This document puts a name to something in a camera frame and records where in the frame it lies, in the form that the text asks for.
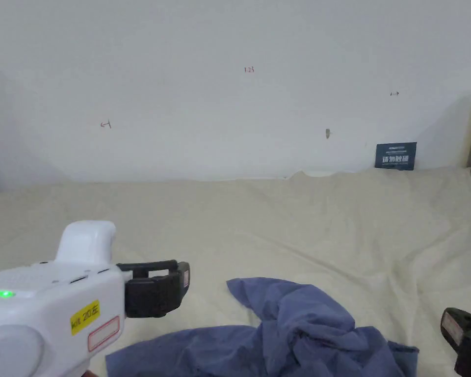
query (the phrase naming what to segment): beige bedsheet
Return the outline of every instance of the beige bedsheet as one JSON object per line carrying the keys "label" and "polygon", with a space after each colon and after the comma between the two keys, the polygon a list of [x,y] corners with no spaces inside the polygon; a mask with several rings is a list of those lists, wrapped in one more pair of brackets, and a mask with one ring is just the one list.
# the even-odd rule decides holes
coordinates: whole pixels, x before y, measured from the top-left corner
{"label": "beige bedsheet", "polygon": [[[127,319],[105,353],[185,328],[256,325],[224,282],[269,276],[314,284],[358,326],[416,345],[420,376],[454,376],[440,318],[449,306],[471,311],[469,170],[31,187],[0,194],[0,269],[53,258],[79,219],[116,224],[116,263],[175,258],[192,269],[178,310]],[[102,354],[91,368],[105,375]]]}

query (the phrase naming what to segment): small placard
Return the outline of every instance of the small placard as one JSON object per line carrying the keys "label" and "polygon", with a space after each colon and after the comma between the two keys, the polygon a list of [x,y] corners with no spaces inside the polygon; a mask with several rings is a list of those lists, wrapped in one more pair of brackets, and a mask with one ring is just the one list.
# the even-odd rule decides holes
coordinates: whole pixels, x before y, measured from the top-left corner
{"label": "small placard", "polygon": [[413,170],[417,143],[377,144],[375,167],[380,169]]}

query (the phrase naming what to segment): blue cloth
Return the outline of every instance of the blue cloth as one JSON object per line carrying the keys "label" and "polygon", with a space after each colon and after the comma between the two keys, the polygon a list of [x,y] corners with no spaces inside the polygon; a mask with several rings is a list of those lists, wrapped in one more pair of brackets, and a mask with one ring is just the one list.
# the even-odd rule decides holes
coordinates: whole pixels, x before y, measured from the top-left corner
{"label": "blue cloth", "polygon": [[233,279],[230,292],[262,320],[258,328],[184,330],[106,357],[109,377],[415,377],[419,350],[355,328],[338,302],[311,285]]}

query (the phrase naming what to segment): red handwritten mark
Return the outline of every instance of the red handwritten mark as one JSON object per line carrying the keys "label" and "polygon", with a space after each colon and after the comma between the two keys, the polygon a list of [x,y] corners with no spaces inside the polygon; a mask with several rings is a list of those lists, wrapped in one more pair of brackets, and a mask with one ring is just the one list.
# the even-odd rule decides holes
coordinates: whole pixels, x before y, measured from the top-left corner
{"label": "red handwritten mark", "polygon": [[105,128],[106,125],[108,125],[108,126],[110,127],[110,129],[111,129],[110,120],[108,120],[108,122],[106,122],[106,123],[100,124],[100,126],[103,127],[103,128]]}

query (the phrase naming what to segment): yellow sticker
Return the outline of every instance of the yellow sticker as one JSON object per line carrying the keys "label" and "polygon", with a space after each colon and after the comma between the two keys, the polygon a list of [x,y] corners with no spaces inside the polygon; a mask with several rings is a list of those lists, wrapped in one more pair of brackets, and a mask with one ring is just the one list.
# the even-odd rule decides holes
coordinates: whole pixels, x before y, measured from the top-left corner
{"label": "yellow sticker", "polygon": [[100,313],[98,299],[73,314],[73,316],[70,318],[70,323],[72,326],[72,335],[75,335],[82,329],[88,327],[99,317],[99,314]]}

